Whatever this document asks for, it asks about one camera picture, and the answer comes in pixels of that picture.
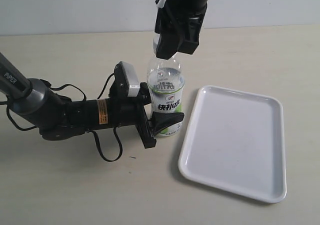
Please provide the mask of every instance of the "clear plastic bottle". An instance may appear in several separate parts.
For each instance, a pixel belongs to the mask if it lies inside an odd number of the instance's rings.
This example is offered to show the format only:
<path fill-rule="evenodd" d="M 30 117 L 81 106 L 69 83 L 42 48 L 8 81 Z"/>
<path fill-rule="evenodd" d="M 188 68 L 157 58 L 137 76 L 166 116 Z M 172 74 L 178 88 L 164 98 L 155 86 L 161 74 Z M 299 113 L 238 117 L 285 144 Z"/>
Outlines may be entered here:
<path fill-rule="evenodd" d="M 151 96 L 152 112 L 179 113 L 182 111 L 182 92 L 185 79 L 181 73 L 181 63 L 171 57 L 168 60 L 151 58 L 147 70 L 147 84 Z M 160 132 L 160 136 L 171 136 L 181 128 L 182 122 Z"/>

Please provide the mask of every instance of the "white table surface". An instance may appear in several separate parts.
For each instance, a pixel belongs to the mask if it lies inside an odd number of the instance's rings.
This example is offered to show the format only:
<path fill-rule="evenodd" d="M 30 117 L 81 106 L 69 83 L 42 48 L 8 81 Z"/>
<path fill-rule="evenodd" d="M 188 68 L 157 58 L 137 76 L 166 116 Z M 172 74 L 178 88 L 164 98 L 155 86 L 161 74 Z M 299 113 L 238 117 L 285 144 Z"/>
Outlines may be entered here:
<path fill-rule="evenodd" d="M 0 37 L 0 51 L 26 77 L 48 80 L 55 87 L 71 83 L 95 99 L 121 60 L 133 64 L 145 81 L 152 39 L 152 32 L 8 36 Z M 124 154 L 114 163 L 99 157 L 91 134 L 45 141 L 36 130 L 16 130 L 1 106 L 0 223 L 319 224 L 320 25 L 205 29 L 195 54 L 179 58 L 186 78 L 181 132 L 145 150 L 134 127 L 120 128 Z M 268 95 L 282 102 L 284 201 L 263 204 L 180 175 L 178 156 L 196 91 L 204 85 Z M 63 94 L 82 98 L 71 88 Z M 105 153 L 115 156 L 118 147 L 112 130 L 99 134 Z"/>

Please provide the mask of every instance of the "robotic arm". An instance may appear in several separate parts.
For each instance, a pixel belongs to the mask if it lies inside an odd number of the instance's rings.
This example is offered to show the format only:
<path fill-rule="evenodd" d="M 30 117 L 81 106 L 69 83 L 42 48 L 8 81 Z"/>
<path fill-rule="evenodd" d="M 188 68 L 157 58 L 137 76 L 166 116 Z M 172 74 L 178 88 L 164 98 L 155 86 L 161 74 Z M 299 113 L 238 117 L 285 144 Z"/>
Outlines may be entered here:
<path fill-rule="evenodd" d="M 169 59 L 176 52 L 193 54 L 199 45 L 199 34 L 207 9 L 207 0 L 156 0 L 158 13 L 154 31 L 159 34 L 156 56 Z M 114 76 L 109 98 L 100 99 L 108 81 Z M 83 94 L 82 101 L 72 101 L 69 97 L 54 93 L 65 87 L 74 87 Z M 65 140 L 84 133 L 93 133 L 96 147 L 101 157 L 113 162 L 122 155 L 122 144 L 116 129 L 134 125 L 144 147 L 156 145 L 155 135 L 165 128 L 183 120 L 184 114 L 154 112 L 148 119 L 144 106 L 151 103 L 148 86 L 139 83 L 134 67 L 119 62 L 108 77 L 97 100 L 87 100 L 86 95 L 76 86 L 65 84 L 53 88 L 48 81 L 25 78 L 0 53 L 0 92 L 7 101 L 6 114 L 12 124 L 21 131 L 39 128 L 45 140 Z M 20 127 L 10 115 L 10 111 L 33 124 Z M 101 150 L 96 130 L 113 128 L 119 143 L 119 156 L 110 160 Z"/>

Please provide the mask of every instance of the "white wall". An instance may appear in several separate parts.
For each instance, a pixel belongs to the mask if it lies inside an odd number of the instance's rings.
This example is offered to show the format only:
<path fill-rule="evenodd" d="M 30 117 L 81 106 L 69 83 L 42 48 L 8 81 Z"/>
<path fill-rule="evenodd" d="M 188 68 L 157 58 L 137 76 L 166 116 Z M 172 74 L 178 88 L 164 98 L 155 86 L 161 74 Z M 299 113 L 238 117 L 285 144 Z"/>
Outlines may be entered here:
<path fill-rule="evenodd" d="M 0 0 L 0 35 L 153 30 L 155 0 Z M 209 0 L 206 28 L 320 23 L 320 0 Z"/>

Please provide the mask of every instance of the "white tray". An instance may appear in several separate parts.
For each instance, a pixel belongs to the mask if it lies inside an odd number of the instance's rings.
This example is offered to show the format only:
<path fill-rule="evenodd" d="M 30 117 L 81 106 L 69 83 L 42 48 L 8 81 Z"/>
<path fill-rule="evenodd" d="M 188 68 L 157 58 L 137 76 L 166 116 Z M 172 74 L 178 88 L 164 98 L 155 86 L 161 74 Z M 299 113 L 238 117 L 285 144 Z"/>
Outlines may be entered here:
<path fill-rule="evenodd" d="M 189 180 L 266 203 L 287 193 L 283 107 L 272 97 L 204 86 L 184 138 Z"/>

